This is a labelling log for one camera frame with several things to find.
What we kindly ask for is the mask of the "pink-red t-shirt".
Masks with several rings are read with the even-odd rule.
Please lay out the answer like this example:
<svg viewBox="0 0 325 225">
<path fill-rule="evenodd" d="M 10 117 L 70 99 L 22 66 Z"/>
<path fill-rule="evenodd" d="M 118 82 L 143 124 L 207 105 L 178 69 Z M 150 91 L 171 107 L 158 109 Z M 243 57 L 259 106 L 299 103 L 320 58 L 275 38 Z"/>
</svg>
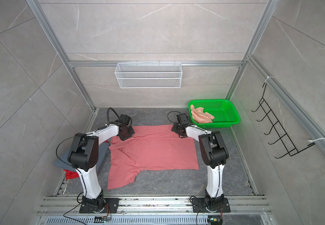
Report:
<svg viewBox="0 0 325 225">
<path fill-rule="evenodd" d="M 109 190 L 135 181 L 141 171 L 198 170 L 196 147 L 192 138 L 180 138 L 172 125 L 134 126 L 134 135 L 110 142 Z"/>
</svg>

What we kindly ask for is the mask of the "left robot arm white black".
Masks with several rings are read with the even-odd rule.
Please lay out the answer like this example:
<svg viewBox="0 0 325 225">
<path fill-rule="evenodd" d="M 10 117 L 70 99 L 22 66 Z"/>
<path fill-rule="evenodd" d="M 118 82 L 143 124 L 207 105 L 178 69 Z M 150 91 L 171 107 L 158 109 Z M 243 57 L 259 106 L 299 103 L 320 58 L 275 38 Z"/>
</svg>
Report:
<svg viewBox="0 0 325 225">
<path fill-rule="evenodd" d="M 88 206 L 94 211 L 102 211 L 106 205 L 96 169 L 99 145 L 115 136 L 125 141 L 133 134 L 135 132 L 132 128 L 132 118 L 125 114 L 95 131 L 75 134 L 67 160 L 79 174 L 83 187 L 83 206 Z"/>
</svg>

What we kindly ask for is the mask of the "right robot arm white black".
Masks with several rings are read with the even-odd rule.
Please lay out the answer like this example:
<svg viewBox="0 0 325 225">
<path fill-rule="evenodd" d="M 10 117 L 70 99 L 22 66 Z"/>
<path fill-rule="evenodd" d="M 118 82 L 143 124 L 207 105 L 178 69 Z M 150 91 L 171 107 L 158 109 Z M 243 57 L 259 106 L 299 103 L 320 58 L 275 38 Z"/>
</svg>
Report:
<svg viewBox="0 0 325 225">
<path fill-rule="evenodd" d="M 187 114 L 178 112 L 172 131 L 180 138 L 190 137 L 199 142 L 202 159 L 207 166 L 207 187 L 203 206 L 216 211 L 225 202 L 222 188 L 223 170 L 229 153 L 219 131 L 208 131 L 190 123 Z"/>
</svg>

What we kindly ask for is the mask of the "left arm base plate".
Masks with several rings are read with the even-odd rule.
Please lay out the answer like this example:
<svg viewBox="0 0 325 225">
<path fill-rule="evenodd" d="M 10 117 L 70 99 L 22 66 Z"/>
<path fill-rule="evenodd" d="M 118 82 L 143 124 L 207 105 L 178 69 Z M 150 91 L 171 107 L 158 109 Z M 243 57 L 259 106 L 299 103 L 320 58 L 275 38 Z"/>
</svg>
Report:
<svg viewBox="0 0 325 225">
<path fill-rule="evenodd" d="M 83 198 L 79 213 L 117 213 L 119 198 Z"/>
</svg>

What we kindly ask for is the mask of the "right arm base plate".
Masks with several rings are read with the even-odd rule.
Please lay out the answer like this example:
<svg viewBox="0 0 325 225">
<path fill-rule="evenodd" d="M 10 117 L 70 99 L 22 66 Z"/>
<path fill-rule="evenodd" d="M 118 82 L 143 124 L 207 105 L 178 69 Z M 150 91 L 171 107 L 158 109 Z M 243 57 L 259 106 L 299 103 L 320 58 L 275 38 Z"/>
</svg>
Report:
<svg viewBox="0 0 325 225">
<path fill-rule="evenodd" d="M 194 213 L 230 213 L 230 204 L 228 199 L 223 195 L 217 198 L 210 198 L 209 196 L 205 197 L 195 197 L 192 196 L 189 198 L 189 201 L 192 205 Z"/>
</svg>

